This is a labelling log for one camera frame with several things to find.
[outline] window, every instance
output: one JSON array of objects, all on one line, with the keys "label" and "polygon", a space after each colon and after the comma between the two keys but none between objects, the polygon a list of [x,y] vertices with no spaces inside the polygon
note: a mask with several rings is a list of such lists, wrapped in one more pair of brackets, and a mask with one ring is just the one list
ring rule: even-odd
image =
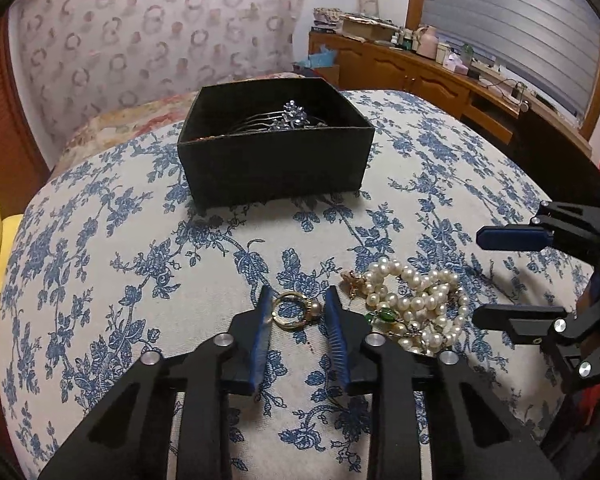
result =
[{"label": "window", "polygon": [[421,22],[585,115],[600,56],[600,20],[586,0],[424,0]]}]

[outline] gold ring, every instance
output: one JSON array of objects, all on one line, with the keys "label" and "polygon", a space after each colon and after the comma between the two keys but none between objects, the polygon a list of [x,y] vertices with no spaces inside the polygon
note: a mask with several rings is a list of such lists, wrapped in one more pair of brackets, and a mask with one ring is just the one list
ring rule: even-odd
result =
[{"label": "gold ring", "polygon": [[[285,318],[281,317],[280,314],[277,313],[276,309],[284,298],[296,298],[296,300],[299,300],[300,308],[302,309],[302,319],[286,322],[283,321]],[[304,328],[312,319],[310,307],[311,301],[302,292],[287,290],[282,292],[273,300],[273,321],[283,330],[299,330]]]}]

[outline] gray blind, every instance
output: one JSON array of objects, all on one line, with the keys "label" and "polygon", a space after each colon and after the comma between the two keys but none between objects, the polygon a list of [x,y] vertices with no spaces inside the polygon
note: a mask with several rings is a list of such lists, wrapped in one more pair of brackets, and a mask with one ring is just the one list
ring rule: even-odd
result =
[{"label": "gray blind", "polygon": [[424,0],[422,23],[493,54],[567,108],[586,110],[600,20],[585,0]]}]

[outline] floral tablecloth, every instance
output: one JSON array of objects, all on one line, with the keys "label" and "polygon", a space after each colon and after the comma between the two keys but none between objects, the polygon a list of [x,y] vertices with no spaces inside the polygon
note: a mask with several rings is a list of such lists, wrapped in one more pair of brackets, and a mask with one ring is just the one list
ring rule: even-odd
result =
[{"label": "floral tablecloth", "polygon": [[[364,270],[387,254],[422,271],[461,273],[471,309],[574,303],[588,266],[554,250],[488,253],[475,244],[482,225],[526,223],[544,198],[518,167],[410,94],[344,93],[376,126],[359,193],[200,216],[175,123],[90,158],[32,200],[0,311],[2,404],[30,478],[143,351],[194,349],[253,308],[265,283],[315,298],[341,269]],[[342,299],[365,311],[362,298]],[[468,323],[455,349],[542,437],[560,393],[538,348],[514,348]],[[323,325],[274,329],[259,392],[230,404],[234,478],[366,478],[370,399],[343,394]],[[426,460],[421,398],[418,405]],[[173,459],[176,434],[171,451]]]}]

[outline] table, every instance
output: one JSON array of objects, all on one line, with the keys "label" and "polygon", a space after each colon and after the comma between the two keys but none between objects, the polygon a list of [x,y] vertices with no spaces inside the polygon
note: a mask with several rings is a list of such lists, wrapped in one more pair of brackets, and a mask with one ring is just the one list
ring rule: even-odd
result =
[{"label": "table", "polygon": [[[194,349],[252,308],[264,283],[315,298],[341,269],[387,254],[461,272],[471,309],[574,303],[589,266],[555,250],[488,253],[474,242],[482,225],[527,222],[545,198],[520,168],[413,95],[344,93],[376,126],[359,194],[200,216],[176,123],[90,158],[32,200],[0,313],[0,394],[25,474],[37,476],[143,351]],[[365,311],[362,298],[342,299]],[[468,323],[455,350],[541,438],[561,396],[538,348]],[[369,399],[343,395],[332,370],[324,327],[274,328],[259,393],[230,399],[234,478],[365,477]],[[418,421],[426,460],[422,411]],[[176,446],[174,437],[172,456]]]}]

